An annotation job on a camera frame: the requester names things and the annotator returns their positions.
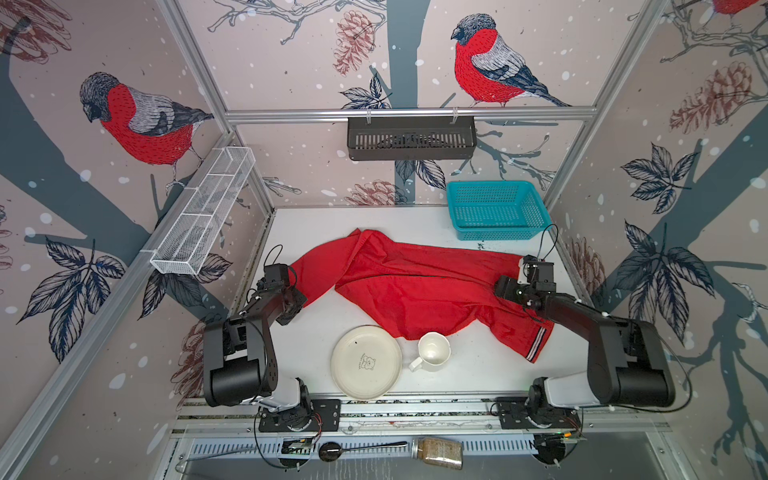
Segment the red trousers with striped trim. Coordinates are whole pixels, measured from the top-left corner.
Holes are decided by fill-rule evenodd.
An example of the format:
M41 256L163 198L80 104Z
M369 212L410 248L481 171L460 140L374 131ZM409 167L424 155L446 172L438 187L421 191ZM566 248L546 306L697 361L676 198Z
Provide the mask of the red trousers with striped trim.
M455 334L474 321L503 345L537 361L554 324L495 294L515 278L521 256L396 242L377 230L317 246L292 265L298 290L313 303L335 290L395 338Z

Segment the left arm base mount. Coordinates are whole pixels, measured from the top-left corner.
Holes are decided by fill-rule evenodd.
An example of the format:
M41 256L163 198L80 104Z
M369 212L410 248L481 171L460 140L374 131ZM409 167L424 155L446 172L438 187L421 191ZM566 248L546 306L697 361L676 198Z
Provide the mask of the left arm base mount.
M258 397L260 433L336 432L341 417L341 401L315 398L298 377L283 379L267 397Z

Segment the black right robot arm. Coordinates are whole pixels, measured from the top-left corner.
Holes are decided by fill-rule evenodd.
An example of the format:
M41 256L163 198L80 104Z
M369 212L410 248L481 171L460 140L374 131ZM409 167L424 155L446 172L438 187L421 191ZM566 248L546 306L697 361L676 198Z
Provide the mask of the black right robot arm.
M674 403L673 376L652 324L615 317L557 292L551 262L528 255L522 260L522 271L525 282L502 276L495 284L495 295L588 343L585 371L534 381L527 400L530 412L608 405L651 411Z

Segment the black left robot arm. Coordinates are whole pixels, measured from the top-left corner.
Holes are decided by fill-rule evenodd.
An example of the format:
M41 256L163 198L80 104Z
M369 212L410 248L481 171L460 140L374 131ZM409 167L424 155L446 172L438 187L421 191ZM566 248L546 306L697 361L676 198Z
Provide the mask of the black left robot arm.
M311 408L300 378L279 377L271 335L273 324L288 325L305 302L293 268L275 263L264 268L264 277L239 313L205 327L203 395L209 406L250 403L271 413Z

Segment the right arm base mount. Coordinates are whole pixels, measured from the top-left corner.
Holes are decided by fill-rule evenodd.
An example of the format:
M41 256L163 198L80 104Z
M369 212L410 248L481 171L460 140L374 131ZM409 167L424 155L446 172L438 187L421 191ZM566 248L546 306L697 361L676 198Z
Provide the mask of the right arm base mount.
M557 429L579 430L582 421L576 409L555 407L545 393L546 377L534 380L526 396L497 397L489 412L504 430Z

